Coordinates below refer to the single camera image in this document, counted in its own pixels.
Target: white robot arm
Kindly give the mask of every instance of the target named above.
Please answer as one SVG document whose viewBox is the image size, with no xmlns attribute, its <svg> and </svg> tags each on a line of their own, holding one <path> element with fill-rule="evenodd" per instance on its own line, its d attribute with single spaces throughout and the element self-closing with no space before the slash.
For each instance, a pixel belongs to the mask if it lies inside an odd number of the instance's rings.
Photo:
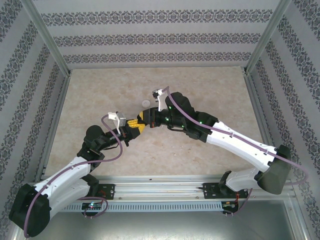
<svg viewBox="0 0 320 240">
<path fill-rule="evenodd" d="M 278 155 L 289 160 L 291 158 L 289 148 L 284 145 L 275 148 L 257 142 L 232 130 L 216 117 L 206 112 L 195 111 L 188 98 L 180 92 L 171 94 L 171 98 L 180 109 L 177 109 L 172 103 L 165 89 L 157 89 L 152 94 L 159 102 L 158 107 L 149 108 L 140 113 L 143 121 L 151 128 L 167 125 L 169 130 L 183 132 L 192 139 L 222 147 L 254 166 L 251 169 L 238 172 L 227 171 L 221 179 L 223 182 L 220 184 L 221 190 L 225 188 L 224 191 L 237 192 L 242 189 L 262 188 L 272 194 L 279 195 L 282 192 L 291 165 L 274 156 Z M 181 110 L 200 124 L 222 131 L 210 130 L 195 124 L 186 118 Z"/>
<path fill-rule="evenodd" d="M 108 116 L 109 119 L 117 121 L 113 133 L 104 132 L 98 125 L 90 126 L 83 139 L 82 148 L 73 161 L 50 178 L 33 186 L 25 184 L 19 189 L 9 219 L 21 229 L 24 229 L 27 222 L 28 237 L 37 236 L 56 213 L 80 198 L 106 199 L 105 195 L 98 192 L 99 181 L 89 174 L 105 157 L 100 151 L 115 148 L 111 146 L 118 141 L 129 146 L 129 141 L 139 136 L 145 127 L 145 123 L 138 119 L 126 120 L 120 112 L 110 112 Z"/>
</svg>

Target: beige floor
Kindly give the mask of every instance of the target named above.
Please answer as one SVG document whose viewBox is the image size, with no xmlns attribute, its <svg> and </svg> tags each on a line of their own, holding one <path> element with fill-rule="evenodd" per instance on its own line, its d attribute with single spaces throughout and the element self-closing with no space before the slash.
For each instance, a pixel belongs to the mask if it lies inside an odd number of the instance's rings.
<svg viewBox="0 0 320 240">
<path fill-rule="evenodd" d="M 91 125 L 103 126 L 108 112 L 123 112 L 127 119 L 144 110 L 142 101 L 156 103 L 154 89 L 170 86 L 187 96 L 197 111 L 207 112 L 232 129 L 261 141 L 254 111 L 240 67 L 172 67 L 76 69 L 66 94 L 46 175 L 68 164 L 82 146 Z M 141 136 L 124 146 L 120 159 L 102 163 L 98 176 L 207 175 L 251 167 L 223 148 L 193 140 L 166 127 L 146 127 Z M 119 149 L 105 151 L 114 157 Z"/>
</svg>

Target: patterned wallpaper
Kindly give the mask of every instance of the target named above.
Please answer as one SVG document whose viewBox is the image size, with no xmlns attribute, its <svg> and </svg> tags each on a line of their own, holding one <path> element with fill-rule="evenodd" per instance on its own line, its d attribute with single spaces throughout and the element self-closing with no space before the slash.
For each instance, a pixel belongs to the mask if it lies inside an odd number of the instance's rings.
<svg viewBox="0 0 320 240">
<path fill-rule="evenodd" d="M 291 2 L 251 73 L 273 143 L 310 174 L 296 192 L 311 239 L 320 239 L 319 16 L 316 1 Z"/>
<path fill-rule="evenodd" d="M 70 69 L 245 66 L 279 0 L 35 0 Z"/>
<path fill-rule="evenodd" d="M 18 0 L 0 2 L 0 239 L 17 191 L 33 182 L 65 77 Z"/>
</svg>

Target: purple cable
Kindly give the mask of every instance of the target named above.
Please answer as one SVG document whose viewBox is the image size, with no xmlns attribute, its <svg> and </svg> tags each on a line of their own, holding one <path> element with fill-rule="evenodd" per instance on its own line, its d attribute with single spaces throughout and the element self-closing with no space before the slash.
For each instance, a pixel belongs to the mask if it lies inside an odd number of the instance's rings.
<svg viewBox="0 0 320 240">
<path fill-rule="evenodd" d="M 69 167 L 67 167 L 66 169 L 62 170 L 62 171 L 59 172 L 57 175 L 55 175 L 50 181 L 48 181 L 47 184 L 44 185 L 44 186 L 39 190 L 39 192 L 34 196 L 33 200 L 32 200 L 31 203 L 30 203 L 30 206 L 29 206 L 29 208 L 28 208 L 28 211 L 26 212 L 25 221 L 24 221 L 24 226 L 23 226 L 23 234 L 24 234 L 24 237 L 25 237 L 26 239 L 30 237 L 30 236 L 28 235 L 28 232 L 27 232 L 27 231 L 28 231 L 28 223 L 29 223 L 29 217 L 30 217 L 31 210 L 32 210 L 32 208 L 33 208 L 33 206 L 34 206 L 37 198 L 40 196 L 40 194 L 41 194 L 45 189 L 47 189 L 48 186 L 49 186 L 50 184 L 52 184 L 52 182 L 53 182 L 54 180 L 56 180 L 58 177 L 60 177 L 60 176 L 61 176 L 62 174 L 64 174 L 65 172 L 67 172 L 67 171 L 69 171 L 69 170 L 71 170 L 71 169 L 73 169 L 73 168 L 75 168 L 75 167 L 78 167 L 78 166 L 80 166 L 80 165 L 111 162 L 111 161 L 117 160 L 117 159 L 120 158 L 120 156 L 122 155 L 122 153 L 123 153 L 123 147 L 122 147 L 122 144 L 121 144 L 120 139 L 117 137 L 117 135 L 114 133 L 114 131 L 112 131 L 112 129 L 111 129 L 111 128 L 105 123 L 105 121 L 104 121 L 105 118 L 107 118 L 107 117 L 108 117 L 108 114 L 107 114 L 107 115 L 104 115 L 104 116 L 101 118 L 101 122 L 102 122 L 102 124 L 111 132 L 111 134 L 115 137 L 116 141 L 118 142 L 118 144 L 119 144 L 119 146 L 120 146 L 120 153 L 119 153 L 119 155 L 116 156 L 116 157 L 114 157 L 114 158 L 106 159 L 106 160 L 93 160 L 93 161 L 83 161 L 83 162 L 79 162 L 79 163 L 77 163 L 77 164 L 75 164 L 75 165 L 69 166 Z M 99 199 L 99 200 L 102 200 L 102 199 L 104 199 L 104 198 L 102 198 L 102 197 L 89 197 L 89 196 L 88 196 L 88 197 L 82 197 L 82 198 L 80 198 L 80 199 Z M 95 218 L 98 217 L 98 216 L 100 216 L 101 214 L 103 214 L 103 213 L 107 210 L 107 208 L 108 208 L 108 202 L 107 202 L 107 201 L 105 201 L 105 202 L 106 202 L 106 208 L 105 208 L 102 212 L 100 212 L 100 213 L 98 213 L 97 215 L 95 215 L 95 216 L 94 216 Z"/>
<path fill-rule="evenodd" d="M 232 134 L 232 133 L 230 133 L 230 132 L 228 132 L 228 131 L 224 131 L 224 130 L 221 130 L 221 129 L 217 129 L 217 128 L 212 127 L 212 126 L 207 126 L 207 125 L 205 125 L 205 124 L 202 124 L 202 123 L 194 120 L 194 119 L 193 119 L 192 117 L 190 117 L 185 111 L 183 111 L 183 110 L 181 109 L 181 107 L 179 107 L 179 105 L 175 102 L 175 100 L 173 99 L 173 97 L 172 97 L 171 94 L 170 94 L 169 86 L 167 86 L 165 89 L 163 89 L 162 92 L 165 92 L 165 91 L 167 91 L 168 97 L 169 97 L 169 99 L 171 100 L 172 104 L 176 107 L 176 109 L 178 109 L 179 112 L 182 113 L 182 115 L 184 115 L 187 119 L 189 119 L 189 120 L 190 120 L 191 122 L 193 122 L 194 124 L 197 124 L 197 125 L 199 125 L 200 127 L 203 127 L 203 128 L 206 128 L 206 129 L 210 129 L 210 130 L 214 130 L 214 131 L 216 131 L 216 132 L 219 132 L 219 133 L 222 133 L 222 134 L 226 134 L 226 135 L 232 136 L 232 137 L 234 137 L 234 138 L 236 138 L 236 139 L 239 139 L 239 140 L 245 142 L 246 144 L 248 144 L 248 145 L 250 145 L 250 146 L 252 146 L 252 147 L 254 147 L 254 148 L 256 148 L 256 149 L 258 149 L 258 150 L 260 150 L 260 151 L 262 151 L 262 152 L 264 152 L 264 153 L 266 153 L 266 154 L 269 154 L 269 155 L 273 156 L 274 158 L 280 159 L 280 160 L 282 160 L 282 161 L 284 161 L 284 162 L 286 162 L 286 163 L 288 163 L 288 164 L 291 164 L 292 166 L 294 166 L 294 167 L 296 167 L 296 168 L 298 168 L 298 169 L 300 169 L 300 170 L 302 170 L 302 171 L 304 172 L 304 178 L 303 178 L 302 180 L 299 180 L 299 181 L 296 181 L 296 182 L 288 182 L 288 183 L 285 183 L 284 185 L 299 185 L 299 184 L 303 184 L 303 183 L 309 178 L 309 173 L 308 173 L 308 171 L 307 171 L 303 166 L 300 166 L 299 164 L 297 164 L 297 163 L 295 163 L 295 162 L 293 162 L 293 161 L 290 161 L 290 160 L 288 160 L 288 159 L 285 159 L 285 158 L 282 157 L 282 156 L 278 156 L 278 155 L 276 155 L 276 154 L 274 154 L 274 153 L 272 153 L 272 152 L 269 152 L 269 151 L 265 150 L 264 148 L 262 148 L 262 147 L 260 147 L 260 146 L 258 146 L 258 145 L 255 145 L 254 143 L 252 143 L 252 142 L 244 139 L 244 138 L 241 137 L 241 136 L 238 136 L 238 135 L 236 135 L 236 134 Z"/>
</svg>

